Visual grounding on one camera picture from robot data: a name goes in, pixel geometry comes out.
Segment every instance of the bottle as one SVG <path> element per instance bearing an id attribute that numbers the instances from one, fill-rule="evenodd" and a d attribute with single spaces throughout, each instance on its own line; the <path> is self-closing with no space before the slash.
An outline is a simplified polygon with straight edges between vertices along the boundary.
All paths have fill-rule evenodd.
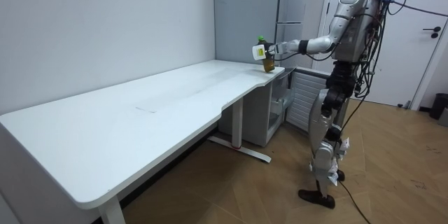
<path id="1" fill-rule="evenodd" d="M 259 36 L 257 45 L 265 45 L 265 50 L 269 50 L 271 43 L 266 42 L 263 36 Z M 263 60 L 263 66 L 266 73 L 275 69 L 274 58 L 269 53 L 266 54 L 266 59 Z"/>

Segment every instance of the door handle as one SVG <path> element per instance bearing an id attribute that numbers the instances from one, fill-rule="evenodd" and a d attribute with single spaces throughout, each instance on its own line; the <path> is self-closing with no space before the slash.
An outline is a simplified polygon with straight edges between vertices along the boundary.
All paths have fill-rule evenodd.
<path id="1" fill-rule="evenodd" d="M 433 29 L 423 29 L 424 31 L 433 31 L 433 32 L 440 32 L 442 31 L 441 27 L 434 27 Z"/>

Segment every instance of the robot leg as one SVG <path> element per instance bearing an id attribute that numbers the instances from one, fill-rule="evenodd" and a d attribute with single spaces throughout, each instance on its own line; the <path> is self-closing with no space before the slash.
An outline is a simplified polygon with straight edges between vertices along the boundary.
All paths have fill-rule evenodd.
<path id="1" fill-rule="evenodd" d="M 337 184 L 338 170 L 337 158 L 342 153 L 340 141 L 341 128 L 333 122 L 338 116 L 338 111 L 327 106 L 326 99 L 328 89 L 321 90 L 311 108 L 309 117 L 309 139 L 311 141 L 312 161 L 311 170 L 316 178 L 317 189 L 315 191 L 300 190 L 299 197 L 328 208 L 335 208 L 335 200 L 328 195 L 328 186 Z"/>

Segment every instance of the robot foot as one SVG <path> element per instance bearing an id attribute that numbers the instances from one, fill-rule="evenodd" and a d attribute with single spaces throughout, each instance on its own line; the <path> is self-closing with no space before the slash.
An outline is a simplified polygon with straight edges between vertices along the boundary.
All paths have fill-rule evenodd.
<path id="1" fill-rule="evenodd" d="M 337 170 L 337 180 L 344 182 L 345 181 L 345 173 L 341 170 Z"/>
<path id="2" fill-rule="evenodd" d="M 327 195 L 327 197 L 322 197 L 321 192 L 317 190 L 299 190 L 299 197 L 309 203 L 320 204 L 329 209 L 334 209 L 336 207 L 335 199 L 333 197 L 329 195 Z"/>

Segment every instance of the desk leg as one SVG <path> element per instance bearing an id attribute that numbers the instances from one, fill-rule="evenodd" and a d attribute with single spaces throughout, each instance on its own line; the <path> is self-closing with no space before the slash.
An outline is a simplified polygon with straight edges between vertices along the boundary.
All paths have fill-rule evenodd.
<path id="1" fill-rule="evenodd" d="M 98 207 L 104 224 L 126 224 L 117 196 Z"/>
<path id="2" fill-rule="evenodd" d="M 228 148 L 232 148 L 241 153 L 251 155 L 252 157 L 258 158 L 263 162 L 271 162 L 271 158 L 265 154 L 258 153 L 253 150 L 249 150 L 242 147 L 242 132 L 243 132 L 243 98 L 239 99 L 232 105 L 232 143 L 226 140 L 219 139 L 216 136 L 210 136 L 209 140 L 217 144 L 224 145 Z"/>

